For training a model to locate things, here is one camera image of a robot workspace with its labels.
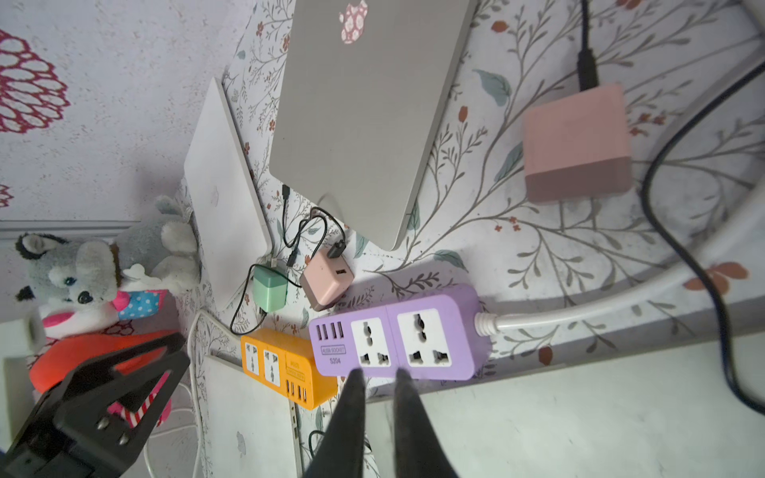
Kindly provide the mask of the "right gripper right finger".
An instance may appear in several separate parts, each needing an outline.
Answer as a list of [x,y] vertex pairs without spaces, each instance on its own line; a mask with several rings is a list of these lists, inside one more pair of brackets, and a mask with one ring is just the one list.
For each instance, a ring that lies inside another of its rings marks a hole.
[[396,477],[457,477],[407,370],[396,371],[394,389]]

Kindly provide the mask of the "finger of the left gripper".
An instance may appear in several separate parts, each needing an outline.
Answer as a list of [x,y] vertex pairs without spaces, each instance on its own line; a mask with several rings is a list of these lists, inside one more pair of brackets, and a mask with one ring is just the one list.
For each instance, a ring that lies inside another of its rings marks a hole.
[[[149,436],[171,411],[171,396],[190,366],[185,338],[175,332],[142,345],[93,358],[70,372],[41,398],[23,425],[51,422],[71,437],[72,454],[90,472],[125,472],[139,458]],[[108,407],[127,399],[137,404],[166,372],[169,378],[136,428],[111,415]]]

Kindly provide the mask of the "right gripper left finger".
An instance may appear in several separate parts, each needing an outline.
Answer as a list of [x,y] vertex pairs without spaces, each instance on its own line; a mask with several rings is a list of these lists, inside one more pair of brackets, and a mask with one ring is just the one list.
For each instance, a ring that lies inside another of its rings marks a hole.
[[366,381],[352,370],[317,454],[304,477],[362,477],[364,473]]

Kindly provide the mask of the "pink charger plug purple strip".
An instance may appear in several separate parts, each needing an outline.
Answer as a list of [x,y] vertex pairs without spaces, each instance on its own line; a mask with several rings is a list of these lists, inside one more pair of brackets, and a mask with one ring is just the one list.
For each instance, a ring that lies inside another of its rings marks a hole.
[[524,173],[535,204],[623,194],[633,186],[624,89],[608,84],[527,111]]

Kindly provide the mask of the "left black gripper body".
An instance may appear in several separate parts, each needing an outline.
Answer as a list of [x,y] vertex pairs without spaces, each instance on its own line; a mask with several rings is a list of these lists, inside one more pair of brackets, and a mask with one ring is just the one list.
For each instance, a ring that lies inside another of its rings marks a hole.
[[1,454],[2,477],[89,477],[90,466],[75,457],[75,441],[49,421],[28,424]]

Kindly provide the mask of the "green charger plug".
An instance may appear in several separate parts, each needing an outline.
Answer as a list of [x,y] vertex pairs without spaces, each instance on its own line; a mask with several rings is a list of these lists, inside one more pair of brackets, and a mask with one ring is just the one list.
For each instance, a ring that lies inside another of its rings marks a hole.
[[256,266],[252,273],[251,299],[266,313],[274,313],[286,306],[288,281],[272,269]]

